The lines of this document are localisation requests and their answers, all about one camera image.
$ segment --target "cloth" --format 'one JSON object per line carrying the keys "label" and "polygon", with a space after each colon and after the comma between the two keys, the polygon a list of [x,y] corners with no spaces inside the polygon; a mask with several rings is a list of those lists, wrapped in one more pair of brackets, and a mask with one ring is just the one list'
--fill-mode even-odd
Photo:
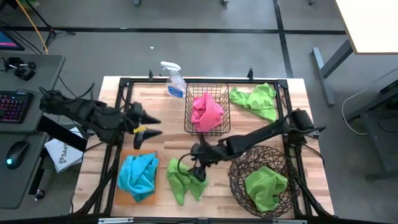
{"label": "cloth", "polygon": [[155,192],[156,153],[127,156],[120,168],[118,186],[141,202]]}
{"label": "cloth", "polygon": [[184,205],[185,193],[189,190],[195,200],[199,201],[200,197],[207,186],[207,179],[200,182],[193,174],[188,172],[188,167],[180,163],[180,171],[177,168],[178,159],[173,158],[167,167],[166,178],[170,183],[174,197],[179,205]]}
{"label": "cloth", "polygon": [[221,124],[224,111],[207,91],[193,99],[191,122],[199,132],[207,132]]}
{"label": "cloth", "polygon": [[229,100],[261,118],[274,122],[276,120],[275,96],[275,90],[268,83],[264,83],[256,86],[250,94],[240,92],[234,87],[229,93]]}
{"label": "cloth", "polygon": [[286,177],[268,167],[261,167],[244,180],[246,192],[256,204],[259,212],[273,210],[278,206],[279,198],[275,195],[286,190]]}

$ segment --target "computer mouse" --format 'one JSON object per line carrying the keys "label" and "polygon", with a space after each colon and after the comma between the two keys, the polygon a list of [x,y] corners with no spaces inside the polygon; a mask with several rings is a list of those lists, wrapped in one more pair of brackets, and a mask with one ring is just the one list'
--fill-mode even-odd
{"label": "computer mouse", "polygon": [[8,169],[16,169],[22,164],[28,147],[29,143],[25,141],[15,142],[11,146],[6,156],[6,166]]}

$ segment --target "wire basket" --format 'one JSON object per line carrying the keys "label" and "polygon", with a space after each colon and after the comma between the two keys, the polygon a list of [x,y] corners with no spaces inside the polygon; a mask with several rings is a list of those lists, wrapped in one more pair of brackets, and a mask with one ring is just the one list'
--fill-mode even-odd
{"label": "wire basket", "polygon": [[[224,110],[221,124],[208,132],[199,132],[191,122],[193,99],[202,97],[205,92],[210,93],[214,101]],[[228,133],[231,130],[231,121],[229,117],[229,88],[226,83],[188,83],[187,97],[185,98],[185,119],[184,130],[191,135],[203,134],[205,136],[218,136]]]}
{"label": "wire basket", "polygon": [[[259,212],[256,205],[246,192],[245,179],[260,167],[266,166],[278,174],[287,178],[287,188],[277,195],[279,205],[271,211]],[[294,177],[296,171],[290,159],[286,158],[277,149],[269,146],[254,146],[241,157],[235,159],[229,168],[229,185],[236,201],[251,214],[261,218],[279,217],[288,212],[297,197],[300,195],[300,187]]]}

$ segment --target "green cloth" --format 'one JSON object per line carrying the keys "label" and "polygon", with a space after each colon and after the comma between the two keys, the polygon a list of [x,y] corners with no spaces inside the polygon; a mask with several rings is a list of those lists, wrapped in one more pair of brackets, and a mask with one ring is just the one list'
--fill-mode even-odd
{"label": "green cloth", "polygon": [[264,83],[256,86],[250,94],[240,92],[234,87],[229,93],[229,100],[236,105],[243,106],[261,118],[274,122],[276,120],[275,96],[275,90],[268,83]]}
{"label": "green cloth", "polygon": [[261,167],[244,180],[246,192],[256,204],[259,212],[273,210],[278,206],[279,198],[275,195],[286,190],[286,177],[268,167]]}
{"label": "green cloth", "polygon": [[177,169],[178,159],[173,158],[167,167],[166,178],[170,183],[172,192],[179,205],[184,205],[184,196],[187,190],[191,192],[193,197],[199,201],[204,189],[207,185],[207,179],[200,182],[193,174],[188,172],[188,167],[180,163],[180,171]]}

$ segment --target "gray floor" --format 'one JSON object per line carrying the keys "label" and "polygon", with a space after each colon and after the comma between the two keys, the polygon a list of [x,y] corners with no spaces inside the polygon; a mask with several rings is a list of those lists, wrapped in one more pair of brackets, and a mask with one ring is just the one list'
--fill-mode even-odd
{"label": "gray floor", "polygon": [[[40,2],[38,9],[55,26],[277,28],[271,0],[230,0],[227,9],[217,0],[144,0],[139,8],[130,0]],[[332,0],[318,0],[312,7],[306,0],[279,2],[285,29],[343,30]],[[13,25],[28,25],[18,12],[7,10],[0,15]],[[21,34],[40,45],[34,32]],[[355,135],[342,122],[341,103],[371,80],[395,68],[398,56],[349,56],[329,79],[336,98],[336,105],[329,108],[310,51],[319,47],[323,58],[328,59],[346,37],[287,35],[286,39],[294,77],[305,80],[314,121],[327,127],[321,135],[320,147],[335,213],[343,218],[396,223],[398,181],[370,184],[364,180],[366,174],[379,171],[379,164],[367,137]],[[67,57],[62,77],[72,91],[83,92],[95,82],[96,96],[105,75],[146,75],[150,69],[154,73],[163,72],[161,60],[180,64],[186,76],[242,77],[252,67],[256,77],[286,77],[277,34],[78,33],[74,37],[57,38],[49,51]],[[397,77],[393,73],[373,85],[348,103],[346,110],[371,100],[381,87]],[[59,83],[57,88],[65,91]],[[360,123],[356,128],[361,130]],[[34,202],[33,197],[27,196],[20,209],[0,210],[0,219],[67,213],[77,175],[72,170],[46,174],[44,200]]]}

